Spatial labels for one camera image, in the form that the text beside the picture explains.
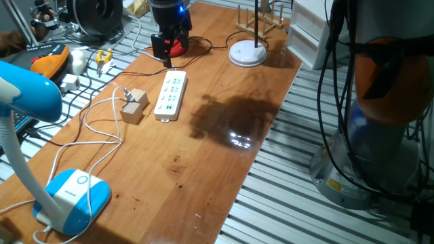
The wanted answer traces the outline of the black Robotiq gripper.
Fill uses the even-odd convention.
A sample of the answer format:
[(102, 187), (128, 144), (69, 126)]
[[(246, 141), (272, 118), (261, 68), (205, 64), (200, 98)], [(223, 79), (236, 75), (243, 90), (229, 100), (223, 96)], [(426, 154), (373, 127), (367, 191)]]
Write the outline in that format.
[(165, 37), (176, 37), (181, 48), (189, 48), (189, 31), (192, 29), (191, 16), (187, 5), (189, 0), (149, 0), (153, 18), (159, 26), (158, 34), (151, 35), (154, 57), (163, 62), (164, 67), (171, 68), (170, 51), (172, 44)]

